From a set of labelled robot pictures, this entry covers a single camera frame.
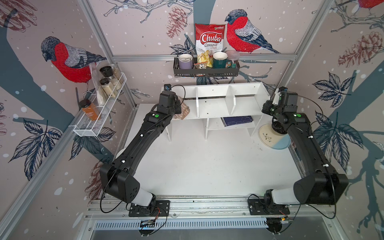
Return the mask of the white wooden bookshelf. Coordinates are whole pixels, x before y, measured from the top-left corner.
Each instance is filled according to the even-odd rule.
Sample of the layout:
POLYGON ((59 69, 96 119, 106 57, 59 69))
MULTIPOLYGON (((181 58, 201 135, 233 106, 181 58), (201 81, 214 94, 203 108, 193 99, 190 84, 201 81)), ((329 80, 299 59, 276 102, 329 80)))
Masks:
POLYGON ((201 120, 205 139, 210 131, 246 129, 253 136, 263 118, 263 104, 270 99, 263 83, 174 86, 190 109, 185 120, 201 120), (222 118, 251 116, 251 123, 225 127, 222 118))

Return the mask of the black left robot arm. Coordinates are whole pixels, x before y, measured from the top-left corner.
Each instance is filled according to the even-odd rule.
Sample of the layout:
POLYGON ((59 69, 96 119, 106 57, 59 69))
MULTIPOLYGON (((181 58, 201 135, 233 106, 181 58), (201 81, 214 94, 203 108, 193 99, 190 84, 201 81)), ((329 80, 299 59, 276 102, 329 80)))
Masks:
POLYGON ((110 164, 100 168, 103 195, 109 194, 124 203, 142 207, 153 206, 156 196, 141 188, 134 174, 152 143, 171 123, 175 114, 182 112, 182 103, 175 92, 163 91, 159 103, 146 114, 142 126, 130 144, 110 164))

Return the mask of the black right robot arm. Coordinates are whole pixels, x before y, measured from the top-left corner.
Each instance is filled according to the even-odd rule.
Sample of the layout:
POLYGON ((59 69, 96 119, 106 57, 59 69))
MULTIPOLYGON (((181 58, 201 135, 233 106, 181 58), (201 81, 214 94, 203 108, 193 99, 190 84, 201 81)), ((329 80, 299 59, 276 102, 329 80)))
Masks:
POLYGON ((297 111, 298 94, 281 87, 273 100, 266 101, 262 112, 273 118, 277 133, 287 134, 302 160, 305 176, 291 188, 268 190, 269 205, 335 205, 347 188, 348 178, 339 174, 316 142, 310 120, 297 111))

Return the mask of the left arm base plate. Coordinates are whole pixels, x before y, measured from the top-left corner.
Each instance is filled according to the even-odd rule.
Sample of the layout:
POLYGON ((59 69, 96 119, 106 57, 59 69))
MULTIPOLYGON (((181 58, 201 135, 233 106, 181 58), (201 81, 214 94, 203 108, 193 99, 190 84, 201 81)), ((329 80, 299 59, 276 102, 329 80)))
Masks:
POLYGON ((131 204, 129 217, 168 217, 170 210, 169 200, 154 201, 148 207, 131 204))

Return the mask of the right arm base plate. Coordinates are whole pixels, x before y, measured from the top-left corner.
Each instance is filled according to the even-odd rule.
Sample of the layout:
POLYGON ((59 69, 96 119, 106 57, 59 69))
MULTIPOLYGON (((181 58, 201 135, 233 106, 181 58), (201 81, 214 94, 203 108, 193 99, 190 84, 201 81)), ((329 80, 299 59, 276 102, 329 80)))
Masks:
POLYGON ((290 215, 290 209, 286 205, 264 205, 263 200, 259 199, 248 199, 248 207, 251 216, 262 216, 262 215, 290 215))

